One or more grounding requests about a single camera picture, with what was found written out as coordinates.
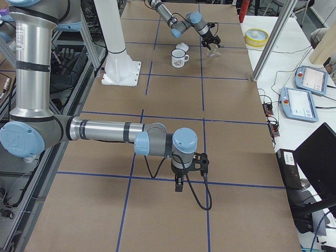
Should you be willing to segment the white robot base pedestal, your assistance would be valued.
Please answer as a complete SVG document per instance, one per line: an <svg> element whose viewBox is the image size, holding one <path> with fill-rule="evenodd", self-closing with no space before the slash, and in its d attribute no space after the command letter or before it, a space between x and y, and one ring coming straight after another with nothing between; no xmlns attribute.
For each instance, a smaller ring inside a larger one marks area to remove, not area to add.
<svg viewBox="0 0 336 252"><path fill-rule="evenodd" d="M117 1L94 1L108 51L102 78L103 85L135 87L141 62L128 55Z"/></svg>

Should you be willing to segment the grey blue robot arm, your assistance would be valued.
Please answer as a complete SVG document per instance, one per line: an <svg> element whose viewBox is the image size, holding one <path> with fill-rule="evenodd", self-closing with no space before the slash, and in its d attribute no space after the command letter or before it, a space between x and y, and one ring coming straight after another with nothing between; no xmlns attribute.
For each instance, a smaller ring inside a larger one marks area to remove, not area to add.
<svg viewBox="0 0 336 252"><path fill-rule="evenodd" d="M142 124L84 120L56 115L49 108L51 37L58 25L70 30L82 27L80 1L7 1L16 23L16 107L1 128L1 144L12 155L27 158L64 141L96 140L134 144L137 155L171 158L175 191L183 189L183 178L194 193L189 171L200 171L206 190L206 154L196 153L197 135L189 128L169 134L161 123ZM106 42L108 57L102 83L136 86L141 62L128 55L116 1L94 1ZM177 21L161 1L149 5L167 22L174 37L193 27L202 38L212 35L199 12Z"/></svg>
<svg viewBox="0 0 336 252"><path fill-rule="evenodd" d="M218 48L221 47L221 39L217 34L213 35L211 32L211 28L215 27L217 23L205 22L200 12L187 13L185 17L181 16L182 20L178 20L175 16L178 13L171 13L162 1L146 2L167 23L175 38L180 38L190 27L193 27L202 38L201 44L203 47L208 50L211 50L210 44L215 44Z"/></svg>

